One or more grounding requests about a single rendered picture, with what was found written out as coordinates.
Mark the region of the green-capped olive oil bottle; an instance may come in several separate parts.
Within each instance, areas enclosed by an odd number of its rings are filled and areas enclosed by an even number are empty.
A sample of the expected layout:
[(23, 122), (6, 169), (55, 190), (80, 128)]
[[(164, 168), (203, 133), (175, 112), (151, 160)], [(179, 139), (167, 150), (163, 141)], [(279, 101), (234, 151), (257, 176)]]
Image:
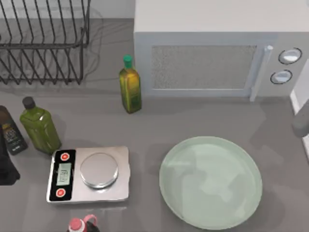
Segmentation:
[(124, 55), (124, 67), (119, 73), (121, 98), (128, 114), (139, 111), (142, 107), (140, 76), (133, 68), (131, 55)]

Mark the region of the silver kitchen scale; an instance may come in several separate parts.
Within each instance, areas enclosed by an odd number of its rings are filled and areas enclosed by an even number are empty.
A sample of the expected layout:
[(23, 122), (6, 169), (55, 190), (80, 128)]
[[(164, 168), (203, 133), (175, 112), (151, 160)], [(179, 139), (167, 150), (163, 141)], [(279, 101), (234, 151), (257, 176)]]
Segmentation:
[(129, 197), (126, 146), (57, 150), (52, 155), (48, 203), (121, 202)]

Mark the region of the pale green plate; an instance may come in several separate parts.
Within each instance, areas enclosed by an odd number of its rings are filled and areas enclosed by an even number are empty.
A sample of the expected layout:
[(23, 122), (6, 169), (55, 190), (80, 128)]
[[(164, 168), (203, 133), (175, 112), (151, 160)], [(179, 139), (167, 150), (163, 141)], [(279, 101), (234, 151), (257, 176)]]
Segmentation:
[(225, 230), (248, 220), (263, 192), (260, 171), (239, 145), (199, 136), (176, 144), (159, 171), (162, 198), (184, 222), (206, 230)]

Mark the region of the pale microwave oven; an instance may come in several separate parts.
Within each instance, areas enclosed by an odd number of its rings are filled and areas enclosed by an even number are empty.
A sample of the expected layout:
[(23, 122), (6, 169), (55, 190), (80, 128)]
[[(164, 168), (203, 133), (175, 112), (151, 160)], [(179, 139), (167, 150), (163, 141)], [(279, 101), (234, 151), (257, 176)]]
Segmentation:
[[(136, 0), (135, 66), (144, 97), (250, 99), (264, 47), (273, 50), (257, 98), (289, 97), (309, 58), (309, 0)], [(284, 50), (302, 57), (284, 65)], [(275, 85), (273, 73), (292, 79)]]

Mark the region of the black-capped green bottle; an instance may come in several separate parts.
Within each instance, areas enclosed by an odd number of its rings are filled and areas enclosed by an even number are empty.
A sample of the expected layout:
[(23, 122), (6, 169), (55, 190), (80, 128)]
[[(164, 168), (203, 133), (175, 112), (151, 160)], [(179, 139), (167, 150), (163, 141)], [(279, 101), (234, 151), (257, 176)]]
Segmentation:
[(50, 112), (38, 107), (32, 97), (25, 97), (22, 103), (25, 109), (20, 115), (20, 122), (34, 148), (52, 155), (61, 147), (61, 141)]

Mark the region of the pink-capped dark bottle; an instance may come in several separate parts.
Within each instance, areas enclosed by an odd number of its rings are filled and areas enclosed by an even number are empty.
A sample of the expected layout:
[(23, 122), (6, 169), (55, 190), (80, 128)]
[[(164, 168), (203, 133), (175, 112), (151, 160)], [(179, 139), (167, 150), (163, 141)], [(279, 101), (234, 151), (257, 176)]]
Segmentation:
[(86, 215), (83, 219), (72, 218), (66, 232), (100, 232), (97, 227), (97, 217), (95, 215)]

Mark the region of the small microwave knob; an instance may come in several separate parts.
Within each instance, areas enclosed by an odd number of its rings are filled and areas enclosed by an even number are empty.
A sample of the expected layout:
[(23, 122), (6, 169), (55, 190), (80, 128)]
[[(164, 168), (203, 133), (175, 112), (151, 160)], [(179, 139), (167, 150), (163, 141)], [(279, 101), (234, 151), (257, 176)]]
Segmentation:
[(282, 85), (289, 82), (292, 77), (292, 72), (290, 72), (289, 70), (283, 70), (273, 73), (270, 77), (270, 80), (275, 85)]

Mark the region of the dark labelled bottle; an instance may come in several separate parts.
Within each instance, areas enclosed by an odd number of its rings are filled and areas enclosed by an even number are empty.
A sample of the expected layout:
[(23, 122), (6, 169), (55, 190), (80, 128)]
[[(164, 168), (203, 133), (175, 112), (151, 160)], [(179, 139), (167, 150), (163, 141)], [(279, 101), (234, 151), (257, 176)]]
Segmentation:
[(28, 145), (7, 108), (0, 105), (0, 125), (6, 146), (11, 155), (26, 150)]

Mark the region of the large microwave knob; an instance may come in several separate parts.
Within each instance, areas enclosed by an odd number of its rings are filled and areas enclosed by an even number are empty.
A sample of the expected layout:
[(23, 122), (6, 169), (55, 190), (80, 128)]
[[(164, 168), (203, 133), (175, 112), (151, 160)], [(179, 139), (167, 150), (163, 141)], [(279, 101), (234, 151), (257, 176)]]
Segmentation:
[(278, 60), (281, 64), (289, 65), (297, 62), (302, 57), (302, 51), (299, 48), (284, 50), (279, 54)]

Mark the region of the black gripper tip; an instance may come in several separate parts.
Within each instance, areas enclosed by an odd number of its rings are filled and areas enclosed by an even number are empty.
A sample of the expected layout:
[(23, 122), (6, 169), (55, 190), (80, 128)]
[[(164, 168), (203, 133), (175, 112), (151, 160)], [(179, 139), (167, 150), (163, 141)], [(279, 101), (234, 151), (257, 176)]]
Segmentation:
[(0, 125), (0, 186), (12, 186), (20, 179), (20, 173), (8, 154), (4, 134)]

